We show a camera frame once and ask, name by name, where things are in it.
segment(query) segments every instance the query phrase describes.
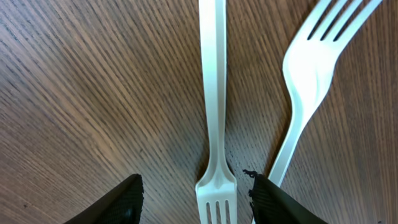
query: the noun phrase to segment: fork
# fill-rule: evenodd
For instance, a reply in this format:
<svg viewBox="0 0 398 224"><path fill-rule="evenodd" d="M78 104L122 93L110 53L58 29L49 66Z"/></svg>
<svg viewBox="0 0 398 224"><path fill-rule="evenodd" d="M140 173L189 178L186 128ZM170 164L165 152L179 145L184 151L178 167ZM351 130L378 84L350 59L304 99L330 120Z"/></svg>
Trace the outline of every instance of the fork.
<svg viewBox="0 0 398 224"><path fill-rule="evenodd" d="M362 0L352 1L338 20L332 24L347 2L347 0L337 1L315 29L316 24L331 2L331 0L320 0L289 45L282 69L292 101L292 119L285 140L268 176L268 179L277 186L280 187L284 179L297 141L305 125L329 90L338 57L381 1L369 1L342 32L343 26Z"/></svg>
<svg viewBox="0 0 398 224"><path fill-rule="evenodd" d="M206 118L210 158L203 177L197 182L200 222L208 223L207 204L211 223L217 223L217 204L221 223L237 223L236 179L226 163L226 0L199 0L201 62L205 91Z"/></svg>

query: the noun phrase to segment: plastic fork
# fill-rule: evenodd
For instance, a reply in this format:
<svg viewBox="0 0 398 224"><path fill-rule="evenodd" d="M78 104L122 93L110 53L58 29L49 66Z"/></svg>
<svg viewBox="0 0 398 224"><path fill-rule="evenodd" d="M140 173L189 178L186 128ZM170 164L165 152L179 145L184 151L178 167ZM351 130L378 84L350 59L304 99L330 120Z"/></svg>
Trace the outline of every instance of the plastic fork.
<svg viewBox="0 0 398 224"><path fill-rule="evenodd" d="M285 140L268 176L268 179L277 186L280 187L282 184L297 141L305 125L329 90L338 57L381 1L369 1L339 36L338 34L343 26L362 0L352 1L332 25L329 32L327 32L328 28L347 0L337 1L324 20L314 30L331 2L331 0L319 1L287 49L282 69L292 101L292 119Z"/></svg>
<svg viewBox="0 0 398 224"><path fill-rule="evenodd" d="M237 223L236 179L225 158L226 108L226 0L199 0L201 62L205 91L206 118L210 158L203 177L195 186L200 222L217 224L219 207L221 223L227 222L226 204L231 224Z"/></svg>

